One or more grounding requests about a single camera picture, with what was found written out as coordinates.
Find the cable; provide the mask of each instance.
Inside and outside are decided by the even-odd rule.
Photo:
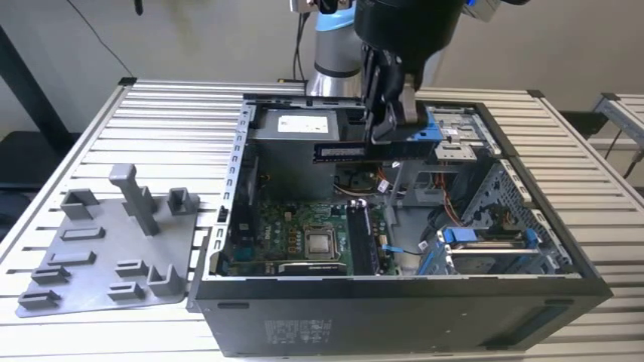
[[[366,193],[361,193],[361,192],[353,192],[353,191],[350,191],[350,190],[345,190],[345,189],[342,189],[342,187],[340,187],[340,186],[338,186],[338,185],[336,185],[336,184],[333,184],[333,187],[334,187],[334,189],[336,189],[336,190],[338,190],[338,191],[342,193],[342,194],[349,195],[349,196],[354,196],[354,197],[362,197],[362,196],[372,196],[372,195],[374,195],[373,193],[366,194]]]
[[[349,187],[349,188],[352,188],[352,187],[353,187],[353,177],[354,177],[354,175],[357,175],[358,173],[360,173],[360,171],[353,171],[353,172],[350,173],[350,175],[349,175],[349,180],[346,181],[346,185],[348,185],[348,187]]]
[[[605,160],[608,160],[608,155],[610,154],[610,151],[613,151],[614,143],[617,142],[620,135],[621,135],[621,130],[614,135],[613,142],[610,143],[610,146],[608,147],[608,151],[605,152],[605,156],[604,156]]]
[[[122,63],[122,60],[121,58],[118,58],[118,56],[113,53],[112,49],[109,49],[108,45],[102,42],[102,39],[100,38],[98,36],[98,33],[96,32],[96,30],[93,29],[93,26],[92,24],[88,22],[88,19],[84,17],[82,13],[80,12],[78,8],[76,7],[76,5],[73,5],[73,2],[72,0],[66,0],[69,6],[72,6],[73,10],[76,11],[76,13],[80,15],[80,18],[82,19],[84,23],[88,24],[88,27],[89,29],[92,30],[93,32],[93,35],[96,36],[96,39],[98,39],[98,42],[100,44],[104,46],[104,48],[108,50],[108,52],[113,55],[114,59],[117,60],[117,62],[121,64],[122,68],[125,69],[125,71],[128,72],[129,76],[133,77],[133,74],[132,72],[129,71],[129,68],[126,67],[126,65]]]
[[[390,251],[392,253],[405,253],[405,254],[409,254],[409,255],[416,255],[416,256],[422,256],[424,253],[413,253],[412,251],[408,251],[400,247],[392,247],[390,245],[382,245],[382,250],[388,250]]]
[[[302,81],[304,81],[304,71],[301,70],[300,43],[301,43],[301,37],[304,35],[305,22],[309,19],[309,16],[310,16],[310,13],[300,14],[300,17],[297,18],[297,34],[294,37],[292,76],[293,76],[293,79],[297,79],[297,75],[296,75],[296,66],[297,66]]]
[[[377,170],[377,177],[382,180],[382,181],[386,181],[389,185],[392,185],[393,187],[393,184],[389,182],[389,180],[386,179],[386,177],[384,176],[384,171],[382,171],[382,168],[378,167],[378,170]],[[402,190],[398,190],[397,194],[398,195],[406,195],[406,189],[401,188]]]
[[[438,179],[440,187],[442,189],[442,205],[445,207],[446,216],[449,216],[449,218],[452,219],[453,223],[457,226],[462,226],[461,222],[458,221],[460,218],[457,217],[456,211],[453,210],[452,201],[449,200],[449,194],[446,193],[446,190],[445,190],[445,174],[440,173],[437,179]]]
[[[624,173],[624,179],[628,179],[628,176],[630,176],[630,172],[633,172],[633,169],[634,169],[634,165],[637,164],[637,162],[630,162],[629,166],[628,166],[628,169],[625,170],[625,173]]]

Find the aluminum workbench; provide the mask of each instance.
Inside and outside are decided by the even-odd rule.
[[[118,86],[42,191],[0,243],[0,357],[18,361],[221,360],[200,314],[185,302],[129,310],[20,319],[26,289],[64,213],[68,189],[116,198],[113,163],[137,165],[137,181],[161,194],[201,195],[194,246],[216,220],[222,173],[242,93],[301,94],[298,84],[212,84],[138,80]],[[644,200],[538,94],[424,89],[421,99],[481,101],[518,151],[614,297],[525,354],[504,360],[644,360]],[[196,251],[190,261],[194,267]],[[497,354],[310,357],[306,360],[489,360]]]
[[[594,112],[604,113],[644,149],[644,95],[604,93]]]

